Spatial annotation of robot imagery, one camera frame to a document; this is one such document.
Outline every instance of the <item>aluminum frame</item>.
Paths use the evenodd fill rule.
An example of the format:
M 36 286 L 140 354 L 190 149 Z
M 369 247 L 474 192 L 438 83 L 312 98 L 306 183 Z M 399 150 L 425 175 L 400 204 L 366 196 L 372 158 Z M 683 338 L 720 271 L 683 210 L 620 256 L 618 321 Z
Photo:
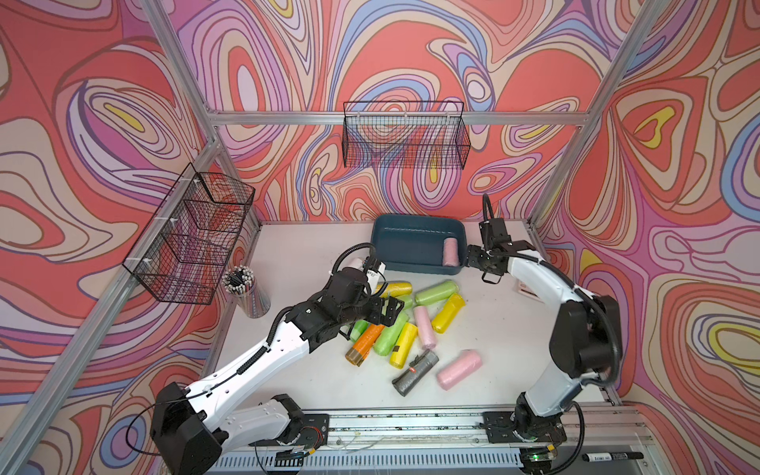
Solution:
M 581 404 L 589 445 L 656 445 L 644 417 L 635 407 L 614 407 L 604 403 Z M 482 412 L 512 411 L 514 405 L 468 407 L 384 407 L 357 410 L 305 410 L 330 414 L 328 449 L 360 448 L 446 448 L 488 445 L 486 432 L 477 427 Z M 562 415 L 562 425 L 571 444 L 578 439 L 575 411 Z M 535 442 L 505 444 L 536 447 Z
M 219 153 L 218 142 L 209 141 L 198 155 L 195 166 L 205 171 Z M 190 175 L 179 180 L 166 196 L 155 218 L 135 245 L 131 255 L 143 255 L 179 203 L 190 184 Z M 32 398 L 24 406 L 0 442 L 0 475 L 20 473 L 63 406 L 82 372 L 100 347 L 111 325 L 119 316 L 138 281 L 123 266 L 103 295 L 74 333 L 73 338 L 53 364 Z
M 533 223 L 538 217 L 542 216 L 547 208 L 551 206 L 554 195 L 564 185 L 570 170 L 581 157 L 584 146 L 591 139 L 597 123 L 601 120 L 604 110 L 610 104 L 615 90 L 622 82 L 625 73 L 633 62 L 636 54 L 644 45 L 647 35 L 651 32 L 654 22 L 657 21 L 660 14 L 672 0 L 647 0 L 641 6 L 636 18 L 631 24 L 631 29 L 622 41 L 615 58 L 610 64 L 610 69 L 602 78 L 594 98 L 591 100 L 591 106 L 588 108 L 589 118 L 583 127 L 575 131 L 570 142 L 568 142 L 565 153 L 559 158 L 549 181 L 541 190 L 536 204 L 530 211 L 528 222 Z
M 387 112 L 361 112 L 387 116 Z M 342 125 L 342 112 L 209 112 L 214 125 Z M 466 125 L 583 125 L 588 112 L 462 112 Z
M 525 226 L 525 230 L 527 231 L 528 237 L 530 237 L 531 244 L 536 248 L 536 250 L 541 254 L 541 257 L 549 260 L 549 256 L 546 253 L 546 248 L 543 247 L 543 242 L 541 242 L 541 238 L 538 236 L 538 232 L 536 229 L 531 226 L 527 220 L 522 220 L 523 225 Z
M 540 215 L 547 206 L 547 196 L 551 197 L 567 176 L 578 159 L 583 138 L 587 141 L 601 117 L 630 61 L 638 52 L 644 38 L 657 19 L 658 12 L 670 0 L 648 0 L 644 3 L 633 22 L 631 30 L 623 41 L 621 50 L 613 59 L 610 69 L 604 75 L 597 90 L 592 107 L 588 112 L 466 112 L 464 121 L 468 125 L 578 125 L 581 131 L 574 134 L 575 143 L 560 159 L 549 183 L 539 197 L 537 205 L 529 218 Z M 290 125 L 337 125 L 342 123 L 342 112 L 217 112 L 209 111 L 201 95 L 195 76 L 179 44 L 179 39 L 169 20 L 169 16 L 160 4 L 160 0 L 142 0 L 144 12 L 153 28 L 159 44 L 176 74 L 181 88 L 188 97 L 193 113 L 208 142 L 198 155 L 195 165 L 199 170 L 207 170 L 214 158 L 220 158 L 220 166 L 225 173 L 239 178 L 229 152 L 223 146 L 218 134 L 219 125 L 242 124 L 290 124 Z M 167 197 L 167 204 L 182 196 L 178 189 Z M 254 229 L 258 237 L 261 224 L 252 215 Z M 152 222 L 149 226 L 160 228 L 161 223 Z M 26 404 L 14 424 L 0 442 L 0 475 L 15 475 L 23 470 L 45 431 L 55 418 L 74 384 L 79 379 L 95 350 L 100 346 L 116 316 L 121 312 L 131 292 L 136 288 L 136 280 L 122 268 L 111 284 L 104 291 L 97 304 L 87 316 L 82 326 L 74 334 L 62 355 L 56 360 L 46 375 L 43 383 Z

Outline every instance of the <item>psychedelic patterned wall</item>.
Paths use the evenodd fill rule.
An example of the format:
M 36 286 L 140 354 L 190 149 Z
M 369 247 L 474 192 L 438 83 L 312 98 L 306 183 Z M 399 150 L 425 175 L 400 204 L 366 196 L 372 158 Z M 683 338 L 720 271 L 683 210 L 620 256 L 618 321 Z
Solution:
M 638 9 L 636 0 L 188 0 L 170 17 L 215 110 L 459 99 L 480 112 L 583 111 Z M 464 171 L 425 173 L 346 169 L 341 131 L 233 125 L 220 133 L 259 188 L 263 220 L 474 217 L 483 192 L 505 216 L 524 218 L 572 133 L 474 125 Z
M 347 169 L 340 126 L 230 125 L 223 139 L 242 179 L 260 190 L 254 206 L 262 220 L 374 220 L 383 213 L 464 219 L 480 215 L 484 192 L 494 206 L 499 201 L 502 216 L 527 217 L 572 127 L 481 129 L 487 137 L 464 170 Z
M 0 436 L 204 142 L 137 0 L 0 2 Z M 197 378 L 222 305 L 136 291 L 29 473 L 152 463 L 124 417 Z
M 760 473 L 760 3 L 672 2 L 540 234 L 620 302 L 675 473 Z

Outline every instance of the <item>wire mesh basket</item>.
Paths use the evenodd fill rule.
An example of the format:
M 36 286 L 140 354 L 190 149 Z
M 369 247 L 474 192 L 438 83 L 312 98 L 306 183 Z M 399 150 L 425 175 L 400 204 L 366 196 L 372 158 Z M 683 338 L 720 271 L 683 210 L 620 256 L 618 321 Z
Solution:
M 344 103 L 343 164 L 349 168 L 463 169 L 470 136 L 461 101 Z
M 223 173 L 195 172 L 137 266 L 124 266 L 160 302 L 211 304 L 254 193 Z

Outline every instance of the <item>marker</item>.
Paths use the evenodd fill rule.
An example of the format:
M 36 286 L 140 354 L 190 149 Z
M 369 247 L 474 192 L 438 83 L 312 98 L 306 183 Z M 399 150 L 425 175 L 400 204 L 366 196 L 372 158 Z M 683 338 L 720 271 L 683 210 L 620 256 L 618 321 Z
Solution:
M 609 462 L 613 460 L 641 460 L 644 454 L 641 452 L 597 452 L 595 454 L 583 454 L 584 462 Z
M 222 283 L 227 292 L 243 295 L 253 287 L 253 273 L 250 268 L 237 265 L 222 276 Z

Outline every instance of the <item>pink roll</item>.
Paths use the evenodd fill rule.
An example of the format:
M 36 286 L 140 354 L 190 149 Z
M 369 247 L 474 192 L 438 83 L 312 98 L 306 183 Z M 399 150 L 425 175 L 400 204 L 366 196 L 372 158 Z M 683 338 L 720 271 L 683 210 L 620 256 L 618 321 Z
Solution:
M 427 313 L 427 307 L 414 307 L 414 321 L 417 323 L 417 337 L 426 350 L 432 350 L 438 343 L 435 333 L 432 332 L 430 316 Z
M 475 350 L 465 350 L 450 365 L 442 369 L 436 378 L 445 391 L 453 388 L 483 365 L 480 355 Z
M 443 240 L 443 265 L 451 268 L 459 267 L 457 238 L 446 238 Z

